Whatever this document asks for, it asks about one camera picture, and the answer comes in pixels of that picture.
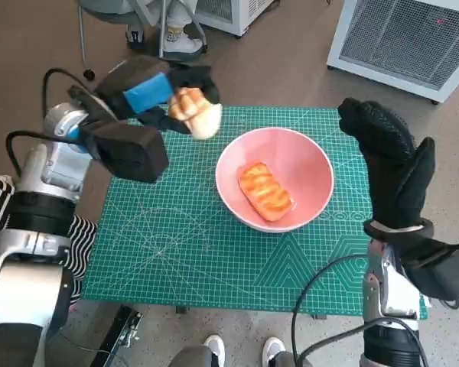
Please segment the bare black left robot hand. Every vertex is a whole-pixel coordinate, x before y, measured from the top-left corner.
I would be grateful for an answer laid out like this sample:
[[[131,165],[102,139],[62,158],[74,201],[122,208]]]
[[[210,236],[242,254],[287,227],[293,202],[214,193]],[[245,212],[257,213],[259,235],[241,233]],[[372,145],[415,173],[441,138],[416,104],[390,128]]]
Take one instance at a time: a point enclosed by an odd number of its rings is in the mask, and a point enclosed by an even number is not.
[[[210,71],[206,65],[141,55],[110,70],[95,94],[118,119],[138,119],[161,131],[189,135],[190,119],[220,102]]]

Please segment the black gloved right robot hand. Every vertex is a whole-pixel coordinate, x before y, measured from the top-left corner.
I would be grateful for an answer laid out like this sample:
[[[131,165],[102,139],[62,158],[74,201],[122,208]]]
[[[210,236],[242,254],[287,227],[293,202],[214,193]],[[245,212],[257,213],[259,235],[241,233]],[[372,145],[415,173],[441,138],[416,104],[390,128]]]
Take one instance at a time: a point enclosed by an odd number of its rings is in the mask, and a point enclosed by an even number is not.
[[[375,101],[346,98],[338,113],[341,131],[356,139],[366,162],[374,226],[401,232],[424,226],[434,139],[416,144],[405,121]]]

